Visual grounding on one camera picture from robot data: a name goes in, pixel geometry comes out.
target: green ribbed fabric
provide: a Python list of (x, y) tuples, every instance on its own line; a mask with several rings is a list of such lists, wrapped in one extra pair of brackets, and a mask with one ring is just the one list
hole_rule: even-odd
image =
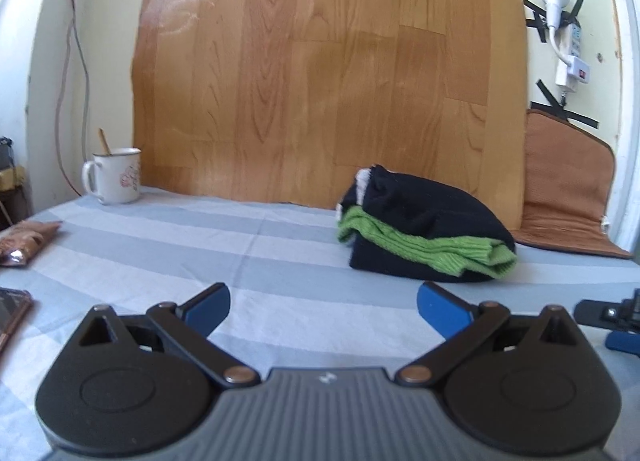
[(427, 264), (436, 271), (460, 277), (468, 269), (494, 279), (507, 275), (518, 260), (507, 245), (488, 237), (439, 237), (425, 239), (402, 234), (370, 216), (361, 206), (351, 207), (338, 223), (338, 240), (345, 242), (353, 232), (367, 241), (414, 263)]

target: snack packet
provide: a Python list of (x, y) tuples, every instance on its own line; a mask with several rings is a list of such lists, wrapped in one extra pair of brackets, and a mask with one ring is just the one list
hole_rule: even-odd
[(60, 225), (62, 221), (22, 221), (12, 226), (0, 237), (0, 266), (26, 266), (53, 239)]

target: folded black and green sweater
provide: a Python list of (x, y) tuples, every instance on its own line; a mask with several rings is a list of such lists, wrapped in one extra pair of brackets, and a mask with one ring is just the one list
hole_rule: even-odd
[(338, 206), (338, 238), (355, 235), (351, 267), (436, 282), (500, 279), (516, 263), (509, 231), (479, 200), (376, 165)]

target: phone case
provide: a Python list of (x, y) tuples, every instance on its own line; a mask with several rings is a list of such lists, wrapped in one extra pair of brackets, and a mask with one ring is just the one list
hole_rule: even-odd
[(4, 287), (0, 287), (0, 293), (10, 293), (13, 295), (19, 295), (22, 297), (20, 304), (18, 304), (18, 309), (12, 315), (9, 324), (4, 330), (0, 331), (0, 354), (6, 347), (9, 342), (9, 338), (14, 334), (15, 330), (20, 324), (21, 320), (25, 317), (31, 306), (33, 305), (33, 297), (28, 291), (22, 291), (18, 289), (7, 289)]

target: wooden stick in mug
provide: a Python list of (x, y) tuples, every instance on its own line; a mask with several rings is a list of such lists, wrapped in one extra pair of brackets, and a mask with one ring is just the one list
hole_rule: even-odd
[(109, 144), (107, 143), (107, 138), (104, 136), (104, 131), (102, 129), (98, 129), (98, 137), (100, 137), (100, 143), (102, 144), (102, 148), (104, 149), (104, 154), (110, 156), (111, 151), (109, 149)]

